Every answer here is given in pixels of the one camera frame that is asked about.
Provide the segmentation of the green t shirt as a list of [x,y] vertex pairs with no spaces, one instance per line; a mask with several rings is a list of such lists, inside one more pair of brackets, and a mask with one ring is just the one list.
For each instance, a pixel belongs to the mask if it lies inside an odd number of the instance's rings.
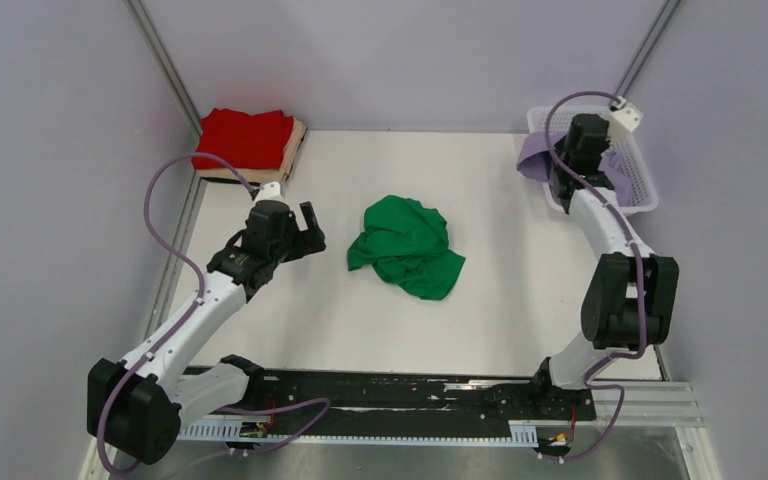
[[384,283],[426,301],[452,292],[465,261],[452,250],[439,210],[397,195],[365,209],[361,232],[346,252],[349,271],[370,267]]

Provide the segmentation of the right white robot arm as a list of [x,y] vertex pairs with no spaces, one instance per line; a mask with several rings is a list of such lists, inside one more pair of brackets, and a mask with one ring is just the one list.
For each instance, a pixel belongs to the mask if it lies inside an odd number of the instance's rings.
[[601,168],[609,131],[607,118],[580,113],[561,139],[548,141],[550,191],[585,234],[597,264],[580,309],[580,333],[541,364],[530,392],[544,417],[561,414],[571,398],[584,398],[595,375],[617,360],[641,358],[669,332],[678,264],[655,254],[621,213],[616,184]]

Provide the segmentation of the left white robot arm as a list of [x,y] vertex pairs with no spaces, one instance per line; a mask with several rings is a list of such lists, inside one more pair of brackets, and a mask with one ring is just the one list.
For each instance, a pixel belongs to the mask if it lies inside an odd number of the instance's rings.
[[99,360],[88,374],[87,430],[98,451],[112,446],[152,465],[179,432],[233,404],[258,411],[266,386],[256,365],[231,355],[184,379],[195,355],[231,316],[268,284],[284,263],[320,253],[326,237],[309,202],[292,210],[282,200],[258,200],[243,229],[197,272],[197,288],[148,339],[118,361]]

